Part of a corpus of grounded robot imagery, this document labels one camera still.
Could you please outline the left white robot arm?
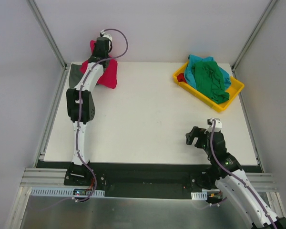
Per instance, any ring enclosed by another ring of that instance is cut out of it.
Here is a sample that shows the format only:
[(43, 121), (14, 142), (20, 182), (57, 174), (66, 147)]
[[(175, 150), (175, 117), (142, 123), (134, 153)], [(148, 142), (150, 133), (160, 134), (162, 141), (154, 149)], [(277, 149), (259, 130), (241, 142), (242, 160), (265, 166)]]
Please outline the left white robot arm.
[(71, 165), (65, 174), (65, 185), (88, 186), (95, 181), (91, 169), (87, 167), (90, 161), (90, 128), (95, 116), (92, 91), (109, 65), (111, 50), (112, 39), (106, 36), (98, 37), (82, 77), (76, 85), (67, 89), (67, 114), (73, 125), (74, 152)]

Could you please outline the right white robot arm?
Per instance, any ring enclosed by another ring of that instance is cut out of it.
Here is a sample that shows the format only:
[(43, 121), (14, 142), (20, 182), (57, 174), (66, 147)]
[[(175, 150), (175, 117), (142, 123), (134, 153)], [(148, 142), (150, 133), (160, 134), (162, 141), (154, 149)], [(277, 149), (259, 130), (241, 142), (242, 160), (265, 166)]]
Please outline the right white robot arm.
[(249, 229), (286, 229), (286, 218), (279, 217), (260, 197), (237, 159), (227, 151), (221, 131), (195, 126), (185, 137), (186, 144), (203, 149), (211, 163), (195, 179), (198, 187), (219, 189)]

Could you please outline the magenta t shirt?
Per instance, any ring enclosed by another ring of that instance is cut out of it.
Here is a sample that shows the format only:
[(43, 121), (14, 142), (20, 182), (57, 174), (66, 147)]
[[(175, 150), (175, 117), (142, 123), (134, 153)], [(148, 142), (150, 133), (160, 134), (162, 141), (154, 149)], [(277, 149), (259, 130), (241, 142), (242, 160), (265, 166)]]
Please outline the magenta t shirt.
[[(94, 50), (95, 43), (96, 43), (96, 41), (94, 41), (94, 40), (90, 41), (91, 52), (93, 52), (93, 50)], [(80, 72), (84, 74), (85, 71), (87, 70), (87, 66), (88, 66), (88, 60), (86, 60), (82, 63), (82, 65), (80, 67)], [(106, 87), (111, 88), (111, 89), (115, 89), (117, 84), (118, 84), (118, 82), (117, 82), (117, 70), (118, 70), (118, 62), (116, 60), (110, 60), (108, 67), (104, 71), (104, 74), (98, 80), (97, 84), (106, 86)]]

